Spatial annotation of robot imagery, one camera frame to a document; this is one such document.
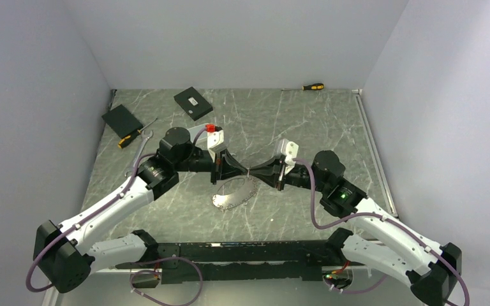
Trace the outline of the metal oval key organizer plate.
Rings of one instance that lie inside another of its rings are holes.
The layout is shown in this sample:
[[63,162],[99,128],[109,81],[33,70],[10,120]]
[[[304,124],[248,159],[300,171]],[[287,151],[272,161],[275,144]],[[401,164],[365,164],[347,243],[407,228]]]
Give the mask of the metal oval key organizer plate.
[[218,182],[212,196],[212,204],[221,211],[245,204],[258,191],[253,177],[240,176]]

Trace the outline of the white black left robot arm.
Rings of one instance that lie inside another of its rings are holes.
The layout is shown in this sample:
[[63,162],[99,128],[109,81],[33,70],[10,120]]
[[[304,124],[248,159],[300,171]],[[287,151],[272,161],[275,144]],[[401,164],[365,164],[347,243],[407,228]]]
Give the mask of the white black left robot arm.
[[212,183],[245,175],[247,169],[229,153],[219,126],[207,134],[202,150],[183,127],[169,129],[152,154],[137,156],[125,181],[87,210],[59,224],[47,220],[36,230],[33,263],[26,277],[31,292],[56,288],[67,293],[93,272],[115,264],[136,262],[143,268],[158,258],[158,244],[144,230],[116,240],[102,236],[136,210],[156,201],[179,182],[180,172],[207,172]]

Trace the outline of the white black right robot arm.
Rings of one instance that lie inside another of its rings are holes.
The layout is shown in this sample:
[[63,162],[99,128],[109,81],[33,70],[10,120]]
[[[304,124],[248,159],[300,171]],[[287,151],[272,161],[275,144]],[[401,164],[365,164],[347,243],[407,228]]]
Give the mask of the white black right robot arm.
[[408,286],[426,305],[452,305],[450,295],[460,285],[463,303],[469,305],[461,249],[412,230],[345,179],[344,172],[345,166],[331,150],[318,152],[310,163],[286,153],[247,171],[278,190],[287,184],[310,190],[313,226],[336,229],[326,241],[331,263],[351,261],[378,270]]

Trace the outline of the translucent white plastic box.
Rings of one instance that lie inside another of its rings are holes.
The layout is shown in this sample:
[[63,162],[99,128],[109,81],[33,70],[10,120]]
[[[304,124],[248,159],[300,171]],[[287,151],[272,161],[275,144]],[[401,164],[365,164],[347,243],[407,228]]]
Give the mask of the translucent white plastic box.
[[204,123],[197,126],[193,126],[191,128],[189,127],[187,130],[189,131],[191,138],[194,138],[201,130],[206,128],[206,125],[207,124]]

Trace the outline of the black box with white label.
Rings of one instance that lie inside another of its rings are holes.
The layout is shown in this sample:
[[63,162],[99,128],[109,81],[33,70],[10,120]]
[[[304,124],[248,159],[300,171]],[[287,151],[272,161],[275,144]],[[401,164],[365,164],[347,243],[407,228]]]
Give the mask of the black box with white label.
[[194,87],[189,87],[174,96],[174,101],[193,120],[198,121],[213,111],[213,106]]

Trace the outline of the large silver combination wrench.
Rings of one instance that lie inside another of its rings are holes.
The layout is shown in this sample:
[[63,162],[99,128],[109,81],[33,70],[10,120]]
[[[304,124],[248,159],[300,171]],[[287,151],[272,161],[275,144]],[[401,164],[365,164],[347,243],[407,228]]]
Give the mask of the large silver combination wrench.
[[149,131],[141,131],[140,132],[140,136],[141,136],[141,142],[140,144],[138,145],[138,148],[135,152],[135,155],[132,159],[132,162],[130,163],[130,165],[126,168],[126,171],[123,173],[124,177],[130,177],[135,169],[135,165],[136,163],[138,162],[138,160],[140,159],[140,156],[142,155],[142,152],[147,144],[147,142],[152,138],[153,136],[153,131],[152,130],[149,130]]

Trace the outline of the yellow black screwdriver at back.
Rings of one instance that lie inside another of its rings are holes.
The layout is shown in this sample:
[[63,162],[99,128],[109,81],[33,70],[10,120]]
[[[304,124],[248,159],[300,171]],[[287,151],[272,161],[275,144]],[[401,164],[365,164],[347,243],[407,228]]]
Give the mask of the yellow black screwdriver at back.
[[323,83],[303,85],[301,88],[282,89],[282,91],[321,91],[325,88]]

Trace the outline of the yellow black screwdriver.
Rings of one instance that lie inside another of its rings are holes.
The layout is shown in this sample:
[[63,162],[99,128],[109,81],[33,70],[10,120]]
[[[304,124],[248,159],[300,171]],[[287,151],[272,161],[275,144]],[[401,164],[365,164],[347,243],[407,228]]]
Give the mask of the yellow black screwdriver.
[[303,85],[301,88],[282,89],[282,91],[321,91],[325,88],[323,83]]
[[144,127],[142,127],[141,129],[138,129],[137,131],[131,133],[130,135],[128,136],[125,136],[124,138],[122,138],[119,143],[118,143],[118,147],[120,149],[123,149],[127,146],[130,145],[130,143],[139,135],[141,135],[151,124],[155,123],[156,121],[158,120],[158,118],[156,117],[154,120],[152,120],[150,123],[146,124]]

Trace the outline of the yellow black screwdriver at left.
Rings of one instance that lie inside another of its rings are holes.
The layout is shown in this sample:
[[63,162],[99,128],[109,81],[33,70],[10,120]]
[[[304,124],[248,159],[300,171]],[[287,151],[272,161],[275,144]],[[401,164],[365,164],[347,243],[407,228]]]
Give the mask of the yellow black screwdriver at left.
[[124,138],[122,138],[119,143],[118,143],[118,147],[120,149],[123,149],[127,146],[130,145],[130,143],[139,135],[141,135],[151,124],[155,123],[156,121],[158,120],[158,118],[156,117],[154,120],[152,120],[150,123],[146,124],[144,127],[142,127],[141,129],[138,129],[137,131],[131,133],[130,135],[128,136],[125,136]]

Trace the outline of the flat black box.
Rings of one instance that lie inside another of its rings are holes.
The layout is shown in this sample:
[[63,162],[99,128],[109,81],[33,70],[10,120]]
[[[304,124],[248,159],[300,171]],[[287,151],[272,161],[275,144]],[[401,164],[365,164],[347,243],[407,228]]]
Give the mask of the flat black box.
[[118,105],[101,116],[116,135],[123,139],[137,133],[143,124],[123,105]]

